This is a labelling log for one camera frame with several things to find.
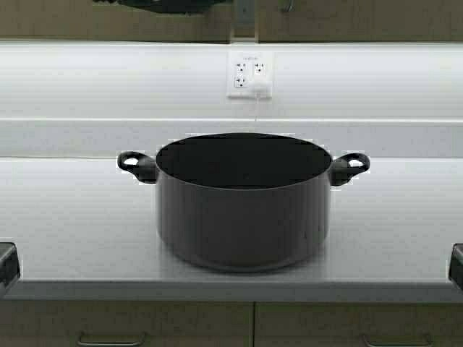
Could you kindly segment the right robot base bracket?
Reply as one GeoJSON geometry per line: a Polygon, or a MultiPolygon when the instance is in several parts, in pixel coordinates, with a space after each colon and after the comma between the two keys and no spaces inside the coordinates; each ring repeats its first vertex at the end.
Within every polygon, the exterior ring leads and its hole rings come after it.
{"type": "Polygon", "coordinates": [[[448,278],[460,290],[463,289],[463,245],[454,244],[449,261],[448,278]]]}

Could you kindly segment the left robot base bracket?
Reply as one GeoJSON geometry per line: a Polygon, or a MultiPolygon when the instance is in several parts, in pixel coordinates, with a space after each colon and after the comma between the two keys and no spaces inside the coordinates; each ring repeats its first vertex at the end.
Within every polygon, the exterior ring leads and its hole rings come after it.
{"type": "Polygon", "coordinates": [[[0,276],[0,295],[3,298],[21,277],[18,251],[12,242],[1,243],[0,276]]]}

